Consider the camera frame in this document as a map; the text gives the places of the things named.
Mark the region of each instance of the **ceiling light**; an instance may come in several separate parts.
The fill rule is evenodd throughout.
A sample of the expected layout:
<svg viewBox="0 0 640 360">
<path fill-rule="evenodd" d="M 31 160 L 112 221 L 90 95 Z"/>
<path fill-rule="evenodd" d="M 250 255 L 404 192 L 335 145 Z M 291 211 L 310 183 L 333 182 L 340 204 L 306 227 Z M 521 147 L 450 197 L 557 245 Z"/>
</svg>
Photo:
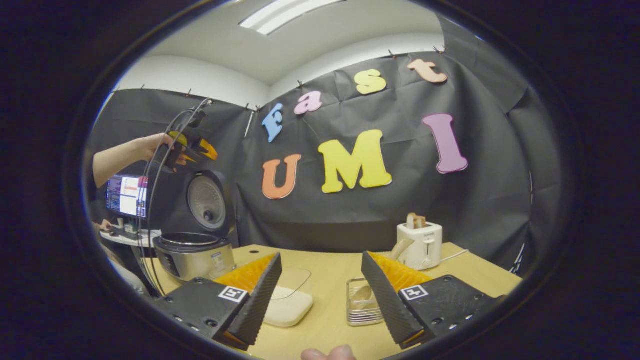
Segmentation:
<svg viewBox="0 0 640 360">
<path fill-rule="evenodd" d="M 258 10 L 258 12 L 249 16 L 245 21 L 240 23 L 243 28 L 252 28 L 260 21 L 268 18 L 271 14 L 277 12 L 285 6 L 295 3 L 297 0 L 278 0 Z"/>
<path fill-rule="evenodd" d="M 289 21 L 302 16 L 308 12 L 311 12 L 315 9 L 321 8 L 323 6 L 339 3 L 345 0 L 309 0 L 306 1 L 290 10 L 285 11 L 284 13 L 278 15 L 275 19 L 267 22 L 265 25 L 260 27 L 257 31 L 260 34 L 269 35 L 270 33 L 277 30 L 279 27 L 287 24 Z"/>
</svg>

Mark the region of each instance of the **white wall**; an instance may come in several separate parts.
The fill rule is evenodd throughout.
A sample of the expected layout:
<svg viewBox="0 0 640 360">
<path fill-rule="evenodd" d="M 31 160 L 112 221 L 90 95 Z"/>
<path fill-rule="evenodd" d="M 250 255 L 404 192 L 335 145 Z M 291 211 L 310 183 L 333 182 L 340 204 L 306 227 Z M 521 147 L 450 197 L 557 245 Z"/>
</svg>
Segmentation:
<svg viewBox="0 0 640 360">
<path fill-rule="evenodd" d="M 226 67 L 181 56 L 141 58 L 120 79 L 116 89 L 169 90 L 210 97 L 245 107 L 262 106 L 268 100 L 269 87 Z"/>
<path fill-rule="evenodd" d="M 349 65 L 389 56 L 390 50 L 394 54 L 434 51 L 434 47 L 442 51 L 443 45 L 444 36 L 442 32 L 390 35 L 349 45 L 332 51 L 290 72 L 271 87 L 267 102 L 296 88 L 299 85 L 298 80 L 306 83 Z"/>
</svg>

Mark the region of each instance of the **rice cooker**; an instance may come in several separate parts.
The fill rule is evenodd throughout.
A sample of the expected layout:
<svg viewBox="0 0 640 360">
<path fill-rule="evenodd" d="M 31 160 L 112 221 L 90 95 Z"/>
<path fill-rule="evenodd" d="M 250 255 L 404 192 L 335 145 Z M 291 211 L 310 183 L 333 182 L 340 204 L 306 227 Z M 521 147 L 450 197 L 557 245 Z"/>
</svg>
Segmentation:
<svg viewBox="0 0 640 360">
<path fill-rule="evenodd" d="M 209 170 L 186 179 L 187 205 L 203 233 L 167 233 L 153 239 L 163 268 L 176 279 L 218 278 L 236 267 L 226 236 L 236 225 L 224 176 Z"/>
</svg>

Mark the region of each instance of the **computer monitor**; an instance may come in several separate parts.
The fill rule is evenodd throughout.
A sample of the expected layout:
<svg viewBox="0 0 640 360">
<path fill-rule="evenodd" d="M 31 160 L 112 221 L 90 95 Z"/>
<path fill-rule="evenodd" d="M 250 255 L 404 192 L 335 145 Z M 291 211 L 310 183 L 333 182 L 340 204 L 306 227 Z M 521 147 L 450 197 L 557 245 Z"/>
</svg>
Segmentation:
<svg viewBox="0 0 640 360">
<path fill-rule="evenodd" d="M 117 174 L 107 182 L 107 209 L 122 215 L 147 217 L 147 186 L 149 178 Z"/>
</svg>

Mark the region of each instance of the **keyboard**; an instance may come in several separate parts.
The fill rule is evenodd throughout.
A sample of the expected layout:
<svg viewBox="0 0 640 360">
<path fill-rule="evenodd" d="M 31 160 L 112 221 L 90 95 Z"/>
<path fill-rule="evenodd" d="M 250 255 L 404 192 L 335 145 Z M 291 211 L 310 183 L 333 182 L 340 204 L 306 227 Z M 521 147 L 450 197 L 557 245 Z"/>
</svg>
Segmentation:
<svg viewBox="0 0 640 360">
<path fill-rule="evenodd" d="M 109 226 L 107 227 L 108 231 L 113 231 L 114 233 L 120 235 L 120 236 L 124 236 L 127 239 L 131 239 L 131 240 L 138 240 L 141 238 L 140 235 L 138 234 L 132 234 L 132 233 L 128 233 L 127 231 L 125 231 L 125 229 L 119 229 L 117 227 L 114 226 Z"/>
</svg>

